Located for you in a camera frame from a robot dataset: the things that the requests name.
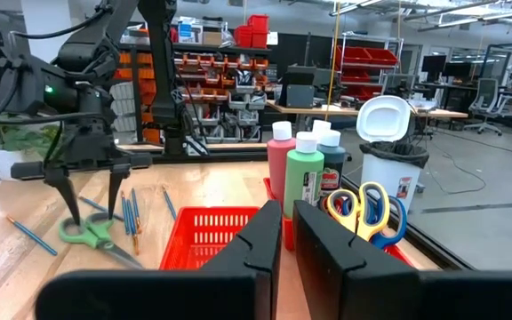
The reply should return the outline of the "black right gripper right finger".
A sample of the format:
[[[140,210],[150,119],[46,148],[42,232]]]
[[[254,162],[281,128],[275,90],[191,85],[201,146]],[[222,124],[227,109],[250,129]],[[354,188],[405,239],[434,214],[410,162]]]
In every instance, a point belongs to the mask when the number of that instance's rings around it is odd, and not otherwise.
[[[294,202],[295,252],[313,319],[416,319],[418,270],[311,204]]]

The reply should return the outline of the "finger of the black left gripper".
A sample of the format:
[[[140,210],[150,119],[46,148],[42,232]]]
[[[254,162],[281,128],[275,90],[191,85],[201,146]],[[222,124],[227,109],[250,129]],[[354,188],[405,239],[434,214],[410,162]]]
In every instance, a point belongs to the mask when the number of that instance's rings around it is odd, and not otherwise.
[[[59,191],[70,210],[73,221],[75,224],[80,225],[80,212],[73,184],[68,177],[68,172],[63,168],[49,168],[44,173],[44,182]]]
[[[129,164],[114,164],[110,169],[108,186],[108,219],[112,220],[116,206],[116,198],[122,181],[129,177],[131,166]]]

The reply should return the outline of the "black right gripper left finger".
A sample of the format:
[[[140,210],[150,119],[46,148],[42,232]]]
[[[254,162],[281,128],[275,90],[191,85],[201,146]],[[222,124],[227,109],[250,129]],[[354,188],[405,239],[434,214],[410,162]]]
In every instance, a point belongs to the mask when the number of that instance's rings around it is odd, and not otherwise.
[[[216,277],[209,294],[209,318],[276,318],[281,235],[280,203],[269,200],[201,267]]]

